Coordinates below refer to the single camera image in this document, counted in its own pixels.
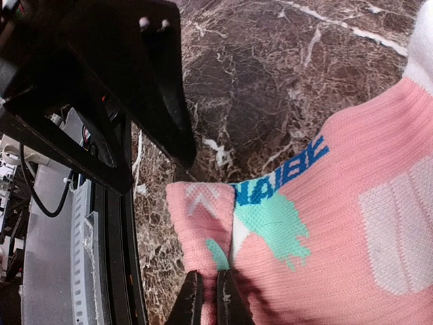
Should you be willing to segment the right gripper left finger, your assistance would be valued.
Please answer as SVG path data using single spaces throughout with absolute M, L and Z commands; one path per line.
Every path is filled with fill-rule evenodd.
M 200 325 L 204 300 L 202 275 L 187 273 L 165 325 Z

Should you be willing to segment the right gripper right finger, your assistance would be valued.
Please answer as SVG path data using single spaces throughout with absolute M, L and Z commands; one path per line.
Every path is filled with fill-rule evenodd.
M 254 325 L 252 316 L 241 298 L 229 269 L 218 271 L 216 287 L 216 323 L 218 325 Z

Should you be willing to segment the pink patterned sock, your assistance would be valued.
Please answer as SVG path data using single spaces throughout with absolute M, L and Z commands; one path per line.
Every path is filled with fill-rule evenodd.
M 402 79 L 329 117 L 297 156 L 239 183 L 177 182 L 168 210 L 217 322 L 230 270 L 254 324 L 432 323 L 432 2 Z

